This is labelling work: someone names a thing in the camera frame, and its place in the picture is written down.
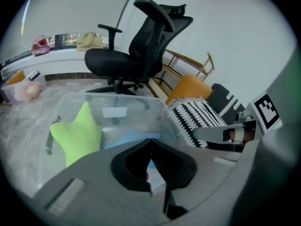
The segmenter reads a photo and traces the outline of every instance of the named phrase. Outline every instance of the window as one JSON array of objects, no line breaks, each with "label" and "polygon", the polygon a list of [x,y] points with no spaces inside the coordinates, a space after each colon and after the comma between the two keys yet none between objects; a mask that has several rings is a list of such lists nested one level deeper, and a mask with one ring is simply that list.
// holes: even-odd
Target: window
[{"label": "window", "polygon": [[[76,48],[76,43],[81,38],[85,32],[71,32],[71,33],[65,33],[62,34],[62,36],[57,36],[56,39],[61,38],[61,41],[57,41],[58,44],[61,44],[61,46],[58,46],[58,48],[55,48],[55,35],[47,37],[48,43],[50,44],[50,50],[56,50],[56,49],[64,49],[64,48]],[[109,47],[109,36],[97,33],[97,35],[100,36],[103,47],[108,48]],[[4,67],[19,60],[22,58],[25,58],[27,56],[32,55],[32,44],[23,46],[23,52],[21,54],[18,54],[17,56],[14,56],[13,58],[7,60],[4,64]]]},{"label": "window", "polygon": [[[84,35],[85,32],[72,32],[72,33],[65,33],[63,34],[63,41],[62,46],[68,46],[68,45],[76,45],[77,41]],[[109,36],[97,33],[97,35],[100,36],[103,46],[108,47],[109,46]]]}]

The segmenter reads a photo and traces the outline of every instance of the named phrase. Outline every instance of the chair base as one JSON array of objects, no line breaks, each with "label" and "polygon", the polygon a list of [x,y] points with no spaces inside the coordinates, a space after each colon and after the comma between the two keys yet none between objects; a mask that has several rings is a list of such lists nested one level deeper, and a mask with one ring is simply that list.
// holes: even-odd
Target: chair base
[{"label": "chair base", "polygon": [[[116,85],[111,85],[111,86],[107,86],[107,87],[103,87],[103,88],[98,88],[98,89],[91,89],[91,90],[87,90],[86,92],[88,93],[108,93],[108,92],[115,92],[116,94],[125,94],[125,95],[130,95],[130,96],[136,96],[136,94],[132,91],[129,90],[129,88],[134,88],[135,90],[138,89],[138,87],[143,88],[142,85],[140,84],[123,84],[123,79],[119,78],[118,79],[118,84]],[[144,109],[148,110],[150,108],[149,104],[141,98],[136,98],[137,101],[141,102],[142,104],[144,104]],[[115,99],[114,101],[114,107],[116,107],[118,102],[118,97]]]},{"label": "chair base", "polygon": [[129,90],[129,88],[136,87],[136,84],[127,84],[127,85],[111,85],[103,88],[98,89],[92,89],[88,90],[86,92],[90,93],[108,93],[108,92],[115,92],[116,94],[125,94],[125,95],[131,95],[136,96],[136,94]]}]

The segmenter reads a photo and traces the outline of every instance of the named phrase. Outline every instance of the lime green star pillow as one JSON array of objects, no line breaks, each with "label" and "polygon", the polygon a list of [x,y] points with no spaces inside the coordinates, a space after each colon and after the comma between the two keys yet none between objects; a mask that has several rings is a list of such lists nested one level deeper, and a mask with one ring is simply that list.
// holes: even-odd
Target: lime green star pillow
[{"label": "lime green star pillow", "polygon": [[82,105],[73,122],[54,123],[50,131],[65,152],[66,167],[85,155],[99,151],[102,127],[96,124],[88,102]]}]

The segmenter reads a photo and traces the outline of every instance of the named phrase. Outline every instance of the orange cushion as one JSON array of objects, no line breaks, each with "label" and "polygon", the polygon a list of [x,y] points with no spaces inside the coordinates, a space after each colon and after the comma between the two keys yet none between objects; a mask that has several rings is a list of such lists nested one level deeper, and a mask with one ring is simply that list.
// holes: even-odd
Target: orange cushion
[{"label": "orange cushion", "polygon": [[198,79],[195,75],[187,74],[181,78],[175,89],[168,97],[166,104],[172,102],[176,98],[197,98],[207,99],[212,93],[212,88]]}]

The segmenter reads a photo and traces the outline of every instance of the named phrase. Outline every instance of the black office chair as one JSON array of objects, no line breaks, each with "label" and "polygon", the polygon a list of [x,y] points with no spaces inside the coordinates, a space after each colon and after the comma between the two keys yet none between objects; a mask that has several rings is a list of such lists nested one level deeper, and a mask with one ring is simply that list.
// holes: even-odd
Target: black office chair
[{"label": "black office chair", "polygon": [[[116,85],[93,89],[87,92],[116,92],[135,95],[129,88],[143,88],[140,83],[148,83],[150,77],[162,70],[162,57],[170,41],[193,21],[183,16],[186,4],[181,6],[158,5],[152,0],[136,0],[134,5],[148,17],[132,40],[129,55],[114,50],[115,33],[119,29],[99,24],[99,28],[109,31],[109,49],[92,48],[85,54],[87,68],[99,76],[107,76],[108,84]],[[134,84],[123,84],[131,81]]]}]

